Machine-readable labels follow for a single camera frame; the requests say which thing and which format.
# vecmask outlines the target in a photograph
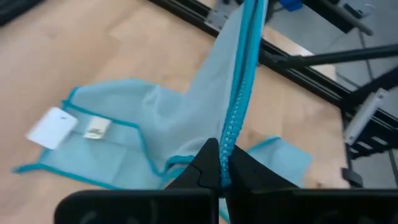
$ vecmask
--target wooden floor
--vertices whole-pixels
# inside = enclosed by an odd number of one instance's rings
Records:
[[[292,54],[309,54],[271,29],[264,37]],[[1,28],[0,222],[52,223],[62,198],[96,188],[47,172],[10,172],[37,159],[40,147],[24,135],[71,88],[136,77],[184,92],[213,42],[146,0],[47,0]],[[333,67],[318,69],[334,77]],[[338,108],[259,67],[238,144],[282,136],[313,155],[307,187],[346,187],[341,129]]]

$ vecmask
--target blue object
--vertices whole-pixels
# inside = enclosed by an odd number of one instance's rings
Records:
[[[301,0],[280,0],[279,3],[289,12],[303,8],[303,3]]]
[[[228,157],[248,107],[266,6],[247,1],[232,13],[184,95],[136,79],[75,88],[62,109],[78,119],[76,128],[57,150],[44,149],[15,172],[42,169],[107,189],[158,189],[217,138],[228,186]],[[83,137],[93,116],[112,121],[102,139]],[[310,160],[280,138],[250,154],[293,183]]]

